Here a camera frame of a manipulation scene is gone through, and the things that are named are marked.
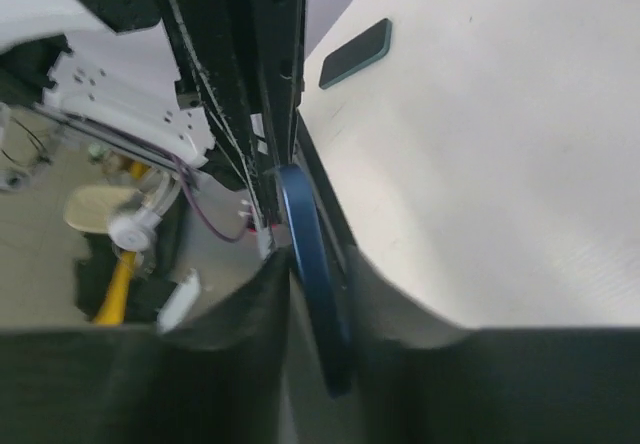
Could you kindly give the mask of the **blue smartphone black screen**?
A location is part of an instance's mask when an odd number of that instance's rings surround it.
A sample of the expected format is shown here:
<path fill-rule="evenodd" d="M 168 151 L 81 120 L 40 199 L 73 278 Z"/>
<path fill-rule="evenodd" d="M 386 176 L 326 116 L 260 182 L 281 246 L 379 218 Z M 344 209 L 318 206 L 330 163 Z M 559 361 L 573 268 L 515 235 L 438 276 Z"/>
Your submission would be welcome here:
<path fill-rule="evenodd" d="M 339 397 L 351 390 L 350 335 L 333 291 L 313 189 L 295 164 L 278 168 L 276 176 L 323 379 L 328 394 Z"/>

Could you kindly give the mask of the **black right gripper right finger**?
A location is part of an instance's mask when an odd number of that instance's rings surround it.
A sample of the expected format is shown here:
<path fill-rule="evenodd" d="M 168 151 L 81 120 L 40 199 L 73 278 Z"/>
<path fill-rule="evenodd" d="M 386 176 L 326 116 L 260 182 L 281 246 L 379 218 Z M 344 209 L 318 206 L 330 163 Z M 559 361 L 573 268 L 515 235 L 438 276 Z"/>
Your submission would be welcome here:
<path fill-rule="evenodd" d="M 367 442 L 638 441 L 637 329 L 466 329 L 346 256 Z"/>

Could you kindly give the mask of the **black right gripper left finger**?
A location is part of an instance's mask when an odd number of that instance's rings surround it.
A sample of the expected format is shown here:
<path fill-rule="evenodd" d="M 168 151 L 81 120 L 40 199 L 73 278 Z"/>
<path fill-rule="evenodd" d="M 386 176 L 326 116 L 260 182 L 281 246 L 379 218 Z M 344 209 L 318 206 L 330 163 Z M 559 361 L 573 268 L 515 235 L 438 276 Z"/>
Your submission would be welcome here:
<path fill-rule="evenodd" d="M 167 333 L 152 326 L 7 331 L 5 443 L 274 443 L 289 254 Z"/>

